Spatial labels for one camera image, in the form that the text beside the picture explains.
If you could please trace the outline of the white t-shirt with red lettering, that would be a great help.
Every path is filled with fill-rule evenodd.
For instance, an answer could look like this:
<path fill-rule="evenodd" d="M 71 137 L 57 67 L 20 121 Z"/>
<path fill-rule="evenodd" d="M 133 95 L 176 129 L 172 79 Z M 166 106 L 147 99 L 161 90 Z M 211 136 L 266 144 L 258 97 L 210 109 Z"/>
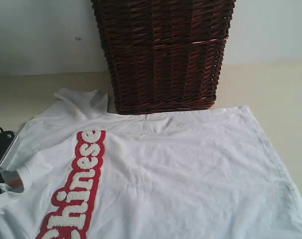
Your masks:
<path fill-rule="evenodd" d="M 3 173 L 0 239 L 302 239 L 302 199 L 250 109 L 117 115 L 60 89 Z"/>

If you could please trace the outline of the dark brown wicker basket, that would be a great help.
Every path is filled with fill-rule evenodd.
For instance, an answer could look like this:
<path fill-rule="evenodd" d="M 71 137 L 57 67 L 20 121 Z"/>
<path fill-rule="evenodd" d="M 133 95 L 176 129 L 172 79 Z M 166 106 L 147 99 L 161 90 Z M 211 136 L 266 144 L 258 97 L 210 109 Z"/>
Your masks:
<path fill-rule="evenodd" d="M 123 115 L 209 109 L 233 0 L 94 0 L 101 47 Z"/>

